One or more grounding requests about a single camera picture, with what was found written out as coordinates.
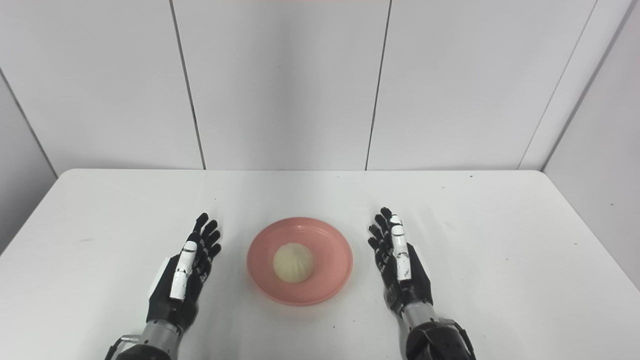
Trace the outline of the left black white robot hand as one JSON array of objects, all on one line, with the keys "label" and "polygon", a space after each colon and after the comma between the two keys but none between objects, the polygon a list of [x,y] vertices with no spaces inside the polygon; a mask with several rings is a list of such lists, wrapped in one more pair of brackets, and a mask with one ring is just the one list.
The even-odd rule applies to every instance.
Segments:
[{"label": "left black white robot hand", "polygon": [[218,222],[204,212],[180,252],[169,258],[148,300],[146,322],[163,321],[186,332],[198,315],[198,300],[220,253]]}]

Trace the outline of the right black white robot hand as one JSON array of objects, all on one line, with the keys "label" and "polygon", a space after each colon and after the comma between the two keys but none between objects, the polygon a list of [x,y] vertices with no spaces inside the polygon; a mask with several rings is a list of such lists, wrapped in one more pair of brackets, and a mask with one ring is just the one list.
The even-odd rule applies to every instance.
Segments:
[{"label": "right black white robot hand", "polygon": [[414,246],[408,242],[400,217],[382,207],[369,226],[368,244],[384,284],[384,300],[398,317],[415,305],[434,304],[431,281]]}]

